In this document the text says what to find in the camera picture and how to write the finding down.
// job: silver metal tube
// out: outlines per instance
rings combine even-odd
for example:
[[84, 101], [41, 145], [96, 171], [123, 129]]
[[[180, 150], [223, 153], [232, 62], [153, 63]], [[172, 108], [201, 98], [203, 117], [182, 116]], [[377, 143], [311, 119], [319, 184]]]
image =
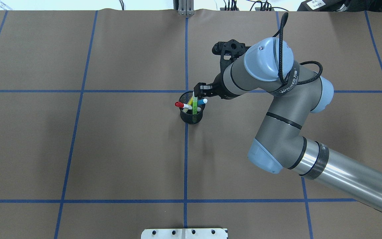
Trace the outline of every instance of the silver metal tube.
[[329, 150], [328, 163], [314, 179], [382, 212], [382, 173]]

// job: blue joint cap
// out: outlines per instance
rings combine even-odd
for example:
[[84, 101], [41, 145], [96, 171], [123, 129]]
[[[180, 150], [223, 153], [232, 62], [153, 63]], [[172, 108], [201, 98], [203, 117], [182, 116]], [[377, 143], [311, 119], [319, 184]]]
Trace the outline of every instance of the blue joint cap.
[[324, 77], [320, 77], [322, 84], [322, 93], [321, 98], [318, 102], [318, 105], [310, 111], [310, 113], [319, 113], [325, 109], [329, 103], [332, 101], [332, 97], [334, 96], [334, 86], [332, 83], [325, 79]]
[[263, 145], [261, 145], [261, 143], [259, 143], [259, 141], [257, 141], [257, 139], [253, 139], [253, 144], [251, 145], [247, 156], [256, 166], [272, 174], [279, 174], [279, 171], [282, 169], [282, 165]]
[[[291, 48], [283, 41], [282, 44], [282, 74], [290, 72], [294, 63]], [[244, 54], [244, 67], [254, 78], [261, 81], [276, 81], [279, 66], [279, 38], [266, 38], [252, 45]]]

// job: white metal plate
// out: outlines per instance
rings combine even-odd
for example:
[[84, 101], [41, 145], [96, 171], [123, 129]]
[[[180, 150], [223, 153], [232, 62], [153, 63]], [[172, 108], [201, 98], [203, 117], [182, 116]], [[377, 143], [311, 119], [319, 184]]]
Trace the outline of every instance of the white metal plate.
[[228, 229], [146, 229], [141, 233], [141, 239], [228, 239]]

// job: green marker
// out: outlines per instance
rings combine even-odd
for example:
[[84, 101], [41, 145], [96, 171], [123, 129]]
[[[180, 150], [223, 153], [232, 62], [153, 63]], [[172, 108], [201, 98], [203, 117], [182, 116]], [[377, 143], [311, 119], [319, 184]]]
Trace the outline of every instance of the green marker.
[[192, 114], [196, 115], [197, 114], [197, 105], [198, 105], [198, 99], [194, 95], [194, 91], [192, 92]]

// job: robotic arm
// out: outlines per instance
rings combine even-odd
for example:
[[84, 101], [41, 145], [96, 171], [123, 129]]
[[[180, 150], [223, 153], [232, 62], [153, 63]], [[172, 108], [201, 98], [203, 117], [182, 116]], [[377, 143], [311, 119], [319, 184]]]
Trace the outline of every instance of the robotic arm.
[[[198, 83], [194, 92], [197, 97], [217, 95], [227, 100], [257, 88], [272, 94], [274, 99], [250, 147], [249, 160], [273, 174], [283, 167], [290, 169], [382, 212], [381, 172], [299, 136], [309, 113], [321, 112], [331, 102], [334, 88], [320, 76], [319, 63], [294, 61], [292, 50], [282, 41], [287, 17], [288, 13], [282, 16], [274, 37], [252, 47], [236, 40], [218, 42], [212, 52], [221, 56], [221, 73], [211, 84]], [[306, 63], [317, 64], [320, 72], [302, 66]]]

